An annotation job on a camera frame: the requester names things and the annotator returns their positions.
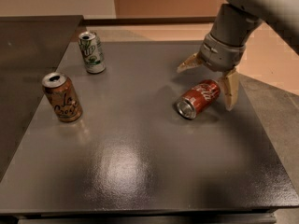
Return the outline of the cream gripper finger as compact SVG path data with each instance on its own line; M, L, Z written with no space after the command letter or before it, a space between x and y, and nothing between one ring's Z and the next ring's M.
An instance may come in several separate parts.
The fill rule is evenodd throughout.
M224 95L225 108L231 111L235 107L238 99L239 73L235 68L223 72L219 78L219 84Z
M198 58L197 54L194 53L178 66L177 72L182 73L186 70L199 67L202 63L203 62Z

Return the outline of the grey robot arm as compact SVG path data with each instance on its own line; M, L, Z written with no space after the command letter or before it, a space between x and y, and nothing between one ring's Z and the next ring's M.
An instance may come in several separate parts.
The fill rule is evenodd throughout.
M299 0L226 0L198 52L179 67L179 72L204 65L221 72L224 103L233 109L238 97L239 65L250 34L267 23L294 52L299 53Z

